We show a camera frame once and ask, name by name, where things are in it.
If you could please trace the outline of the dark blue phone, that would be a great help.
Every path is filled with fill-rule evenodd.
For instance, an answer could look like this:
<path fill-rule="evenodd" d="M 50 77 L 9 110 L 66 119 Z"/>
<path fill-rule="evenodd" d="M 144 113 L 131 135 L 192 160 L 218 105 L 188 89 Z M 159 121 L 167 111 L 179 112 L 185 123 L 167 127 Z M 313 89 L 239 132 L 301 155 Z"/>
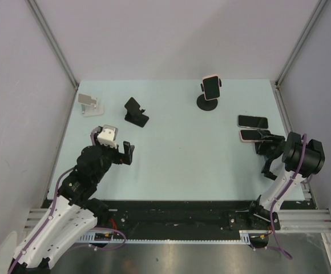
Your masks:
<path fill-rule="evenodd" d="M 266 117 L 239 115 L 237 125 L 241 128 L 268 129 L 268 119 Z"/>

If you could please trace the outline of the silver phone stand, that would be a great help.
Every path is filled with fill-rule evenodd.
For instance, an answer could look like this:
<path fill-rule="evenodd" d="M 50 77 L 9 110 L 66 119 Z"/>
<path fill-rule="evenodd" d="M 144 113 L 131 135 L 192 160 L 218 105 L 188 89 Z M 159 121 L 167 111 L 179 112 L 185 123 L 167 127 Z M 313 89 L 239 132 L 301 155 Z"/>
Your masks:
<path fill-rule="evenodd" d="M 104 114 L 104 106 L 100 104 L 98 98 L 86 94 L 78 94 L 78 103 L 82 109 L 84 117 L 99 116 Z"/>

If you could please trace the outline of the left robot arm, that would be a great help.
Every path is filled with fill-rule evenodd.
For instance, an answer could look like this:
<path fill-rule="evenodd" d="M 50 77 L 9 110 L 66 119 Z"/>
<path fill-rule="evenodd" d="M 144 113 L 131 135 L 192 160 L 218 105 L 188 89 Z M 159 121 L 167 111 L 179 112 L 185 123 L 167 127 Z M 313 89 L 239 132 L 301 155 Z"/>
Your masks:
<path fill-rule="evenodd" d="M 16 247 L 9 273 L 49 273 L 76 240 L 110 220 L 108 206 L 93 198 L 97 186 L 113 164 L 131 165 L 135 147 L 97 143 L 82 149 L 76 165 L 58 179 L 46 213 Z"/>

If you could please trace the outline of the black folding phone stand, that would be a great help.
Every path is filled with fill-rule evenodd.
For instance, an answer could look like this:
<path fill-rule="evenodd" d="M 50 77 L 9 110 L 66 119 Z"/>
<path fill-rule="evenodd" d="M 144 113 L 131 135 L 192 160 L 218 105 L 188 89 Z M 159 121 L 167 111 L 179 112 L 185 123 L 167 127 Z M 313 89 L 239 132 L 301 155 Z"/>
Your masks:
<path fill-rule="evenodd" d="M 144 115 L 145 110 L 140 108 L 140 104 L 133 97 L 129 98 L 124 107 L 127 110 L 125 121 L 141 128 L 146 125 L 149 117 Z"/>

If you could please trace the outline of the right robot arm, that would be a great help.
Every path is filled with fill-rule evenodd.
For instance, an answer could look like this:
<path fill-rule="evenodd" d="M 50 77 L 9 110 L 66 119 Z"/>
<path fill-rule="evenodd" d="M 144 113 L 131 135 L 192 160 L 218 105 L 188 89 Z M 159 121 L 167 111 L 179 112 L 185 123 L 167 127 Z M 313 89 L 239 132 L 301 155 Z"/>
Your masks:
<path fill-rule="evenodd" d="M 273 183 L 251 203 L 246 222 L 253 229 L 273 228 L 277 212 L 292 190 L 321 171 L 325 153 L 320 141 L 307 140 L 305 134 L 291 131 L 286 138 L 264 130 L 257 134 L 260 141 L 255 143 L 255 151 L 265 158 L 261 173 Z"/>

